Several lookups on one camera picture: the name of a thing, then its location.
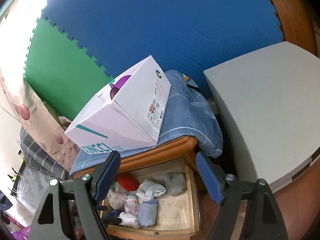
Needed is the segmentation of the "beige underwear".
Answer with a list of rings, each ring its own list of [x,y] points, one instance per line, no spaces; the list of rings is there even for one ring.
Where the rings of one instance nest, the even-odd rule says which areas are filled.
[[[115,182],[107,194],[110,206],[114,210],[123,210],[128,194],[118,182]]]

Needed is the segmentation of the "white patterned underwear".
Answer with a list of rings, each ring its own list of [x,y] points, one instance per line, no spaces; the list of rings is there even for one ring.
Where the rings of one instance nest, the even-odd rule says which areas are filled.
[[[135,216],[139,213],[139,202],[136,195],[128,195],[126,203],[124,204],[124,209],[126,213],[131,213]]]

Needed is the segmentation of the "red underwear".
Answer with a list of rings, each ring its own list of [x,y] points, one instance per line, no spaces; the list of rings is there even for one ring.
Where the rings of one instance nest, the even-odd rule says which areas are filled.
[[[136,191],[140,186],[138,180],[130,173],[118,174],[116,180],[126,191]]]

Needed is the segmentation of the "white grey underwear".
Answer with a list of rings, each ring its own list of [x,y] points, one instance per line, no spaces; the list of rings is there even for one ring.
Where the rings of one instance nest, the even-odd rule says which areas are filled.
[[[136,191],[136,196],[143,201],[150,201],[154,198],[161,197],[167,192],[167,189],[153,180],[145,179]]]

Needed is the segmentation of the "plaid grey bedding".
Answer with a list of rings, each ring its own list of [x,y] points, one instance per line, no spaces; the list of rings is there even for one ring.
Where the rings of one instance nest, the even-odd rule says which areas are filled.
[[[20,130],[20,146],[27,166],[60,180],[68,177],[68,172],[49,156],[23,127]]]

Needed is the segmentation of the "wooden nightstand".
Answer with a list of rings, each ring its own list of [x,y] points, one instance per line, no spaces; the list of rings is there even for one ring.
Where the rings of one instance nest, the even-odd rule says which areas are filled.
[[[193,170],[195,180],[197,169],[195,165],[194,148],[196,144],[197,140],[194,137],[180,137],[143,153],[123,158],[118,172],[119,174],[130,173],[131,170],[139,170],[145,167],[161,164],[166,161],[183,158],[188,166]],[[200,231],[193,236],[192,239],[196,239],[199,233]]]

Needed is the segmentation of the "floral beige curtain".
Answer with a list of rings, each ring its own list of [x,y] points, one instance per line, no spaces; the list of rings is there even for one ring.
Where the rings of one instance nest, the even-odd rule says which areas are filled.
[[[67,172],[79,154],[79,147],[66,135],[41,98],[23,77],[1,74],[1,88],[18,121],[34,141]]]

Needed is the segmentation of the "blue checked cloth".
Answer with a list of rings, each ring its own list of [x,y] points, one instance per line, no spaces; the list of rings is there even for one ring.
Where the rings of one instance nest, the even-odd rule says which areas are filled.
[[[176,70],[165,72],[171,83],[169,99],[157,146],[184,135],[197,139],[197,145],[212,158],[222,154],[220,126],[207,100],[196,89],[197,84]]]

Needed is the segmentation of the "white XINCCI shoe box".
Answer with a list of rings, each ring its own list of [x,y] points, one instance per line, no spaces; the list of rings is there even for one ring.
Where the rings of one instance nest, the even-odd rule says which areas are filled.
[[[111,84],[131,77],[111,100]],[[99,90],[65,131],[88,154],[155,146],[171,84],[152,56],[135,64]]]

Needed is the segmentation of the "green foam mat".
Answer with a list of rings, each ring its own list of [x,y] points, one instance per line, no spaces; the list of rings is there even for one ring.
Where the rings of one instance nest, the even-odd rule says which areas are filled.
[[[43,18],[33,30],[24,77],[43,101],[71,120],[113,78],[76,40],[68,39]]]

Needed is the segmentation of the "blue foam mat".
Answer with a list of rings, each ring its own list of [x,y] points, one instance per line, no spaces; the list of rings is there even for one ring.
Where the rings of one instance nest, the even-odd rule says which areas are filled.
[[[205,70],[284,38],[271,0],[48,0],[42,17],[108,76],[152,56],[206,97]]]

